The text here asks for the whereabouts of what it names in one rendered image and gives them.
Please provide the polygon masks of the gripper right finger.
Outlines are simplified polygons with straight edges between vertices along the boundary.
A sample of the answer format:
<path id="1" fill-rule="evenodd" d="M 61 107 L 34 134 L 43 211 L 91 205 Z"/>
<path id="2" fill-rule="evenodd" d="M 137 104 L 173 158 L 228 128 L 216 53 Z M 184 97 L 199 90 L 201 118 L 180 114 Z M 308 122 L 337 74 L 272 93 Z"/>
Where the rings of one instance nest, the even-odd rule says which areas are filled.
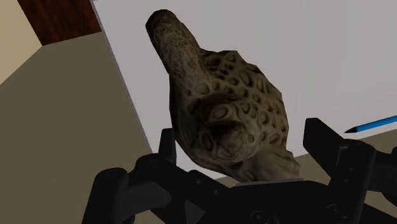
<path id="1" fill-rule="evenodd" d="M 331 178 L 326 204 L 330 224 L 397 224 L 397 218 L 365 203 L 372 191 L 397 207 L 397 146 L 384 153 L 308 118 L 303 147 Z"/>

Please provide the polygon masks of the dark brown wooden panel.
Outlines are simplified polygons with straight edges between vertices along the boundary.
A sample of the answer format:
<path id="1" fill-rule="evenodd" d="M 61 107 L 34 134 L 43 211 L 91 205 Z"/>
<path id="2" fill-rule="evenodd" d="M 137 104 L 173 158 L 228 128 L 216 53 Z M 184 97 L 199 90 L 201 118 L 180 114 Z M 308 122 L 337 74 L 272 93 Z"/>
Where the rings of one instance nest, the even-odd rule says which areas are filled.
<path id="1" fill-rule="evenodd" d="M 17 0 L 42 45 L 101 32 L 90 0 Z"/>

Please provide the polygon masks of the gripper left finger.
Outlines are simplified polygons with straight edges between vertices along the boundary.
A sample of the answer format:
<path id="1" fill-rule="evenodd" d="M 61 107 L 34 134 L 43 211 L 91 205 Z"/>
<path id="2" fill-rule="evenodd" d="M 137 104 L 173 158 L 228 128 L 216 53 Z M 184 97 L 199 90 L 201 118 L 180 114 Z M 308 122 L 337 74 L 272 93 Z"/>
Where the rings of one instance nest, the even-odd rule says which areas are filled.
<path id="1" fill-rule="evenodd" d="M 225 224 L 220 193 L 226 186 L 176 165 L 172 128 L 163 129 L 158 152 L 137 159 L 134 169 L 106 169 L 94 179 L 81 224 L 134 224 L 151 211 L 165 224 Z"/>

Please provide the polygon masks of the blue pen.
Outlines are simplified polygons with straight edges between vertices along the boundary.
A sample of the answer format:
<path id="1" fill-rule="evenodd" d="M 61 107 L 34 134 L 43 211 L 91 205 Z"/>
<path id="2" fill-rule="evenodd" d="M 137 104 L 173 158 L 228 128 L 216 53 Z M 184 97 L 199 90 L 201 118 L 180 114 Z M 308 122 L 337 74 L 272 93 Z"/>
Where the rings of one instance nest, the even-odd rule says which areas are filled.
<path id="1" fill-rule="evenodd" d="M 393 122 L 397 122 L 397 115 L 352 127 L 349 130 L 345 131 L 345 133 L 349 134 L 349 133 L 362 132 L 368 129 L 373 129 L 383 125 L 387 125 Z"/>

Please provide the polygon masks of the brown spotted leopard figure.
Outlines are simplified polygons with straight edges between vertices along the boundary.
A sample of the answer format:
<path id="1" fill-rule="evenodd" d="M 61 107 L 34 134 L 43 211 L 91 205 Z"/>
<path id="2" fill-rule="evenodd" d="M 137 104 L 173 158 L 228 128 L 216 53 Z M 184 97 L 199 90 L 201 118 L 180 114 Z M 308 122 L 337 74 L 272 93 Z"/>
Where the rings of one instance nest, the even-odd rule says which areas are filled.
<path id="1" fill-rule="evenodd" d="M 256 65 L 235 50 L 201 48 L 169 10 L 145 27 L 169 75 L 174 136 L 195 164 L 240 182 L 299 177 L 282 94 Z"/>

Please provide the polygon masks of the white table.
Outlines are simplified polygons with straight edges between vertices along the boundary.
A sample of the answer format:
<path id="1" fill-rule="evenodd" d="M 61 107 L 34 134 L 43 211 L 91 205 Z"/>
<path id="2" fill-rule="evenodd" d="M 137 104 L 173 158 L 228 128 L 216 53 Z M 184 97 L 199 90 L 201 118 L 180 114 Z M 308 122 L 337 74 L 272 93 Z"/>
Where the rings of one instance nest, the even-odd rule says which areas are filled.
<path id="1" fill-rule="evenodd" d="M 146 140 L 169 127 L 169 79 L 145 24 L 172 11 L 203 49 L 235 50 L 282 93 L 287 148 L 306 176 L 305 120 L 346 138 L 397 129 L 349 129 L 397 115 L 397 0 L 91 0 Z"/>

